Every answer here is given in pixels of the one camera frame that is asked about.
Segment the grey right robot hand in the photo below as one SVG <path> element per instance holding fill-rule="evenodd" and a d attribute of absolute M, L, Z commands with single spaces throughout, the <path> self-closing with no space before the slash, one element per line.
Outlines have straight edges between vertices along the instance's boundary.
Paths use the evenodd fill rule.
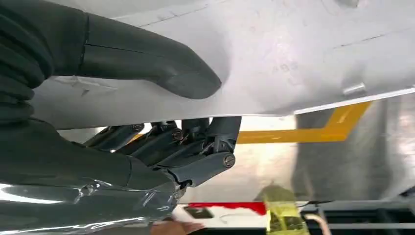
<path fill-rule="evenodd" d="M 52 76 L 147 80 L 204 99 L 221 87 L 189 47 L 45 0 L 0 3 L 0 232 L 88 234 L 148 225 L 188 187 L 235 163 L 241 117 L 110 126 L 83 145 L 33 117 L 34 89 Z"/>

